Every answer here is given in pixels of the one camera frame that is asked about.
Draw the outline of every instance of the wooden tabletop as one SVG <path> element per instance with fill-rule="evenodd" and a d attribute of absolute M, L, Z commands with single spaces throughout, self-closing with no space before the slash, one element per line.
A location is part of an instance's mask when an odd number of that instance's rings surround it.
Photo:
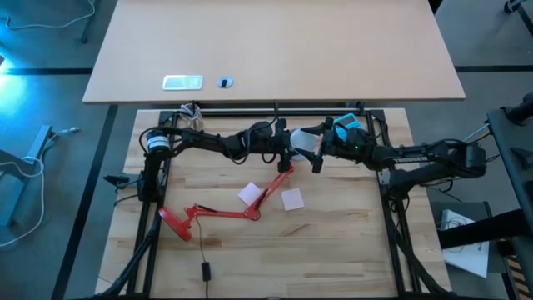
<path fill-rule="evenodd" d="M 164 91 L 166 75 L 203 88 Z M 464 97 L 427 0 L 119 0 L 83 101 Z"/>
<path fill-rule="evenodd" d="M 138 135 L 157 124 L 158 114 L 154 110 L 137 113 L 124 172 L 142 169 Z M 264 119 L 206 117 L 204 126 L 208 132 L 228 135 Z M 386 119 L 393 144 L 412 144 L 405 110 L 387 109 Z M 323 120 L 287 118 L 289 128 Z M 256 222 L 199 218 L 205 256 L 212 266 L 210 297 L 396 295 L 376 174 L 346 160 L 324 158 L 320 174 L 313 174 L 308 162 L 294 162 L 296 171 L 280 188 L 300 188 L 304 208 L 286 212 L 280 192 L 275 192 L 261 207 L 262 217 Z M 188 149 L 172 159 L 165 204 L 181 218 L 185 217 L 183 208 L 193 203 L 242 211 L 246 205 L 237 198 L 239 191 L 249 182 L 265 187 L 276 174 L 276 165 L 265 164 L 259 155 L 237 166 L 221 154 Z M 119 197 L 134 193 L 134 189 L 126 190 Z M 415 253 L 436 281 L 449 288 L 426 191 L 414 188 L 410 196 L 407 219 Z M 135 198 L 116 206 L 97 292 L 109 286 L 132 256 L 141 206 Z M 184 242 L 162 224 L 152 297 L 203 297 L 198 234 L 193 223 L 193 238 Z M 404 275 L 409 282 L 406 268 Z"/>

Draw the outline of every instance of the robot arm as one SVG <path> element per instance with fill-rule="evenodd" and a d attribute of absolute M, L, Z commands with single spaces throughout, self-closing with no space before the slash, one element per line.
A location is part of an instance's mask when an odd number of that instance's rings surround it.
<path fill-rule="evenodd" d="M 381 179 L 387 184 L 386 195 L 403 199 L 418 184 L 442 178 L 477 178 L 486 170 L 486 153 L 477 143 L 467 143 L 455 139 L 443 139 L 432 144 L 410 147 L 388 147 L 378 145 L 375 137 L 360 128 L 345 129 L 346 140 L 337 134 L 330 117 L 316 127 L 302 128 L 307 133 L 322 135 L 318 153 L 297 148 L 312 164 L 312 171 L 319 173 L 323 156 L 352 160 L 363 163 L 371 170 L 381 171 L 400 163 L 430 163 L 415 170 L 385 171 Z"/>
<path fill-rule="evenodd" d="M 188 148 L 199 148 L 220 153 L 236 164 L 242 164 L 251 153 L 261 155 L 273 154 L 281 157 L 277 164 L 278 172 L 285 173 L 291 166 L 290 136 L 285 130 L 286 120 L 280 119 L 276 123 L 274 132 L 270 122 L 257 122 L 250 128 L 228 137 L 213 135 L 191 128 L 152 127 L 145 130 L 147 135 L 147 150 L 145 153 L 144 169 L 137 180 L 139 200 L 156 202 L 162 195 L 157 180 L 162 162 L 173 158 Z M 179 136 L 179 144 L 171 148 L 169 137 Z"/>

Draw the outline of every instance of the light wood desk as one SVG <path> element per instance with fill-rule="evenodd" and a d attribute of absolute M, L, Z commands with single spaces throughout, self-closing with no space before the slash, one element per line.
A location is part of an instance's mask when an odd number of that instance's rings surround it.
<path fill-rule="evenodd" d="M 203 88 L 164 91 L 166 75 Z M 464 97 L 427 0 L 119 0 L 83 101 Z"/>
<path fill-rule="evenodd" d="M 386 109 L 391 142 L 412 144 L 405 110 Z M 139 111 L 133 128 L 124 172 L 143 166 L 138 135 L 158 122 L 159 111 Z M 205 130 L 221 135 L 248 128 L 258 118 L 205 117 Z M 317 125 L 323 117 L 288 117 L 288 127 Z M 281 190 L 300 188 L 305 207 L 285 212 L 279 192 L 261 207 L 256 222 L 223 217 L 200 217 L 207 261 L 213 279 L 213 298 L 365 297 L 396 294 L 386 240 L 376 174 L 353 162 L 324 157 L 320 174 L 308 162 L 295 162 L 296 171 Z M 251 155 L 237 166 L 221 154 L 188 149 L 172 159 L 165 204 L 183 218 L 193 203 L 239 211 L 237 198 L 249 182 L 264 187 L 277 174 Z M 129 193 L 126 190 L 119 197 Z M 407 211 L 411 240 L 417 257 L 444 288 L 450 288 L 441 248 L 423 188 L 414 188 Z M 115 208 L 100 271 L 97 293 L 109 286 L 132 256 L 141 203 L 136 199 Z M 198 226 L 193 239 L 183 242 L 165 223 L 159 239 L 152 282 L 155 298 L 202 298 Z M 408 274 L 404 268 L 406 285 Z M 139 272 L 142 285 L 144 265 Z"/>

